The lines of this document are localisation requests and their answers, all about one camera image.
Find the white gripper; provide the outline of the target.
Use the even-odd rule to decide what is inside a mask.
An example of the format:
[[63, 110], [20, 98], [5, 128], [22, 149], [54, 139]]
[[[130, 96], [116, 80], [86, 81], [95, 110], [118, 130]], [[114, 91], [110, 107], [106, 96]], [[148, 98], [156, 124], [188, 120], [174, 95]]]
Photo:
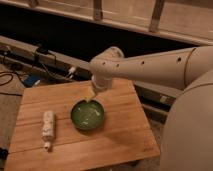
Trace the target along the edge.
[[88, 89], [85, 95], [85, 100], [90, 102], [93, 98], [97, 96], [97, 93], [104, 92], [111, 88], [112, 80], [106, 79], [105, 77], [100, 77], [93, 75], [91, 79], [92, 89]]

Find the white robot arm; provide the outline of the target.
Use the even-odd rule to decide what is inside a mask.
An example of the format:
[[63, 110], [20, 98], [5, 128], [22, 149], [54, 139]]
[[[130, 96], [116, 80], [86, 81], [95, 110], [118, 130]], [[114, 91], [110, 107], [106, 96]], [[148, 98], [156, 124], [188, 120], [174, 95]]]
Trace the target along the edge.
[[114, 78], [179, 89], [164, 126], [159, 171], [213, 171], [213, 46], [130, 58], [110, 47], [89, 67], [86, 100], [109, 89]]

